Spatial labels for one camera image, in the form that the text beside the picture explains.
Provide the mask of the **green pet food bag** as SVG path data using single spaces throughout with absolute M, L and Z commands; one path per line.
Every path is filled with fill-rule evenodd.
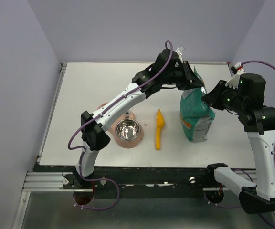
M 206 87 L 189 89 L 180 99 L 180 120 L 185 136 L 191 142 L 207 140 L 207 133 L 215 119 L 215 112 L 201 98 Z

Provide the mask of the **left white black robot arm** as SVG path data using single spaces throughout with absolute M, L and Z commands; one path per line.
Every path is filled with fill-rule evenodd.
M 97 155 L 110 142 L 106 132 L 111 125 L 133 106 L 159 92 L 164 85 L 174 85 L 185 91 L 201 88 L 204 83 L 178 52 L 164 49 L 153 64 L 136 73 L 118 96 L 91 114 L 87 111 L 81 114 L 81 126 L 77 132 L 82 134 L 83 145 L 80 146 L 82 153 L 74 177 L 79 188 L 90 185 Z

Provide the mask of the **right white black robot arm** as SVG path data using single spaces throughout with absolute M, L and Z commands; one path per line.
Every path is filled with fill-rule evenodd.
M 219 183 L 238 196 L 247 214 L 275 211 L 275 108 L 263 104 L 265 79 L 253 73 L 243 73 L 231 81 L 220 80 L 202 101 L 211 108 L 230 110 L 247 133 L 257 172 L 257 182 L 250 182 L 236 174 L 224 163 L 208 165 L 205 183 L 215 187 Z

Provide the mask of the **yellow plastic scoop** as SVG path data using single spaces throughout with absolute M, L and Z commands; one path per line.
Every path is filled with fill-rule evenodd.
M 161 131 L 165 126 L 165 119 L 160 109 L 157 110 L 156 114 L 156 132 L 155 132 L 155 148 L 156 150 L 161 149 Z

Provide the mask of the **clear water bottle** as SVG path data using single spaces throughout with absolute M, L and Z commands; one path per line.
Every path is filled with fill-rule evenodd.
M 124 117 L 129 119 L 135 119 L 135 115 L 133 112 L 133 108 L 130 108 L 129 110 L 124 112 Z

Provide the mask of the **front steel bowl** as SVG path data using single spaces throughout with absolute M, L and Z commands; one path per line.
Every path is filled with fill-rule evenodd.
M 117 123 L 115 134 L 122 141 L 132 142 L 140 136 L 141 127 L 136 120 L 125 118 Z

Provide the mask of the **black mounting rail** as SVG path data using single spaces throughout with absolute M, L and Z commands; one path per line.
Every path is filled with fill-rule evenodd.
M 41 166 L 34 172 L 47 181 L 61 180 L 58 191 L 69 191 L 82 202 L 92 199 L 203 198 L 220 202 L 228 188 L 214 181 L 207 168 L 104 167 L 82 180 L 74 166 Z

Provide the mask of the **aluminium frame extrusion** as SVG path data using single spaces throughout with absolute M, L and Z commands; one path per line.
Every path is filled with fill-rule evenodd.
M 25 192 L 62 192 L 65 176 L 71 172 L 28 172 L 22 190 Z

